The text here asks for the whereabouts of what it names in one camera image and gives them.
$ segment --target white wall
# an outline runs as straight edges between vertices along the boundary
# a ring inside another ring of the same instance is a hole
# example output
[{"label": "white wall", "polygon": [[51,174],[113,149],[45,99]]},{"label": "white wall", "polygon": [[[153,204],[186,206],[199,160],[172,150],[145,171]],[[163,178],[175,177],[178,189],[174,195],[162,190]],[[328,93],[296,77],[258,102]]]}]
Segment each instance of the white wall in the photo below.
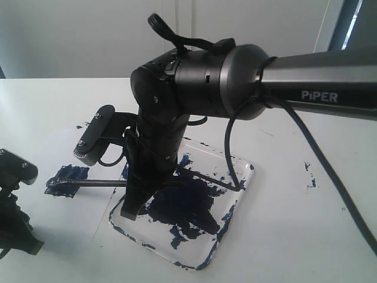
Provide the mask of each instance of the white wall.
[{"label": "white wall", "polygon": [[343,2],[0,1],[5,14],[0,18],[0,65],[9,78],[128,77],[171,47],[148,26],[152,12],[187,37],[235,37],[238,44],[254,43],[276,56],[324,51]]}]

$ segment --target robotic arm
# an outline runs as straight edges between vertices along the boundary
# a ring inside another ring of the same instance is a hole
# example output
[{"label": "robotic arm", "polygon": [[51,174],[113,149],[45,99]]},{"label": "robotic arm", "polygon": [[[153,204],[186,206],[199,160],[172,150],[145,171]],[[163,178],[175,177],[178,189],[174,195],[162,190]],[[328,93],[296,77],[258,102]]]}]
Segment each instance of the robotic arm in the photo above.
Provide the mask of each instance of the robotic arm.
[{"label": "robotic arm", "polygon": [[270,58],[256,45],[236,46],[232,38],[213,44],[180,37],[156,14],[148,21],[176,48],[133,71],[138,114],[102,107],[75,149],[91,165],[110,143],[123,146],[129,164],[121,210],[126,218],[135,220],[176,169],[191,114],[250,120],[280,107],[278,98],[297,110],[377,120],[375,48]]}]

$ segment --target paint palette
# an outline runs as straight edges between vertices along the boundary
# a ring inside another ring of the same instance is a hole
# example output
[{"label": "paint palette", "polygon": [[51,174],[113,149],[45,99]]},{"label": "paint palette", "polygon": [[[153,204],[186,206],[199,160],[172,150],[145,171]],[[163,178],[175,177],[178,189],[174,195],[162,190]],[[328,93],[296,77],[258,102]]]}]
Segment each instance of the paint palette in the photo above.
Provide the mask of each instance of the paint palette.
[{"label": "paint palette", "polygon": [[[242,158],[232,157],[242,190],[234,186],[223,152],[204,143],[183,139],[180,166],[171,181],[180,187],[157,192],[140,210],[136,221],[120,216],[123,190],[109,215],[114,229],[185,269],[201,270],[211,261],[254,173]],[[127,165],[122,176],[127,177]]]}]

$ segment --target transparent plate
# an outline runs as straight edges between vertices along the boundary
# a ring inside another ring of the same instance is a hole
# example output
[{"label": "transparent plate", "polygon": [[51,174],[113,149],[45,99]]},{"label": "transparent plate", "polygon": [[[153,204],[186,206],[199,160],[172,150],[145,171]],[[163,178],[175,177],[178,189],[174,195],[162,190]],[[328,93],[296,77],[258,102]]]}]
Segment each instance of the transparent plate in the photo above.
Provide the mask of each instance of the transparent plate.
[{"label": "transparent plate", "polygon": [[[210,263],[227,232],[254,167],[247,160],[232,157],[243,188],[235,192],[228,189],[234,184],[223,152],[184,138],[178,160],[185,169],[178,168],[171,180],[184,182],[184,186],[157,192],[136,221],[120,216],[122,197],[109,220],[114,229],[175,265],[201,270]],[[127,165],[122,176],[127,178]]]}]

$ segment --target white tabletop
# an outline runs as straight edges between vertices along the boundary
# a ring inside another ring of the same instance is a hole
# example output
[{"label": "white tabletop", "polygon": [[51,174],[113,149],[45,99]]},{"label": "white tabletop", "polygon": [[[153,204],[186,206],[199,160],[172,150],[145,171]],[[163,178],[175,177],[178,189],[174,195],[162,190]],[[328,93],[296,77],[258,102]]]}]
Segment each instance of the white tabletop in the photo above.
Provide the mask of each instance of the white tabletop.
[{"label": "white tabletop", "polygon": [[[105,104],[137,111],[129,79],[0,80],[0,147],[32,161],[51,133],[90,120]],[[376,235],[376,122],[299,114]],[[209,118],[185,136],[222,149],[226,123]],[[237,121],[231,148],[251,160],[256,173],[205,270],[174,266],[103,217],[90,247],[80,253],[11,251],[0,261],[1,282],[376,282],[375,255],[283,110]],[[316,187],[307,188],[310,174]]]}]

